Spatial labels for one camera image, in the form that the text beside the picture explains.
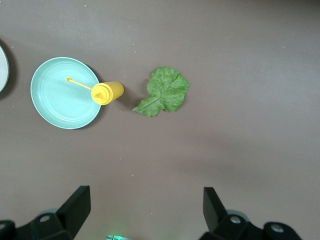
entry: light blue plate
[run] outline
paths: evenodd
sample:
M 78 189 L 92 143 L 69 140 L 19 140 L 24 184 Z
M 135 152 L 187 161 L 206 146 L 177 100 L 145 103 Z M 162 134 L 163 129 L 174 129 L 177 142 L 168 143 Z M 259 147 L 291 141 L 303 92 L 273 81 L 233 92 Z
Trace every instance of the light blue plate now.
M 38 113 L 49 123 L 63 129 L 78 129 L 89 124 L 101 105 L 91 98 L 90 88 L 99 83 L 96 75 L 82 62 L 56 57 L 41 64 L 31 81 L 31 98 Z

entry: lettuce leaf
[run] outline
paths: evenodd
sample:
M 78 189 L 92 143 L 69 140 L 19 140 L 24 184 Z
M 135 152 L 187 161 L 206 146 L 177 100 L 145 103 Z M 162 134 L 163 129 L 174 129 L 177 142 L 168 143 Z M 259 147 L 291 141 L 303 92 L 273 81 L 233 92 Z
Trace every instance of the lettuce leaf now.
M 175 111 L 184 102 L 189 83 L 171 67 L 158 67 L 152 71 L 147 84 L 150 97 L 142 100 L 133 111 L 153 117 L 160 110 Z

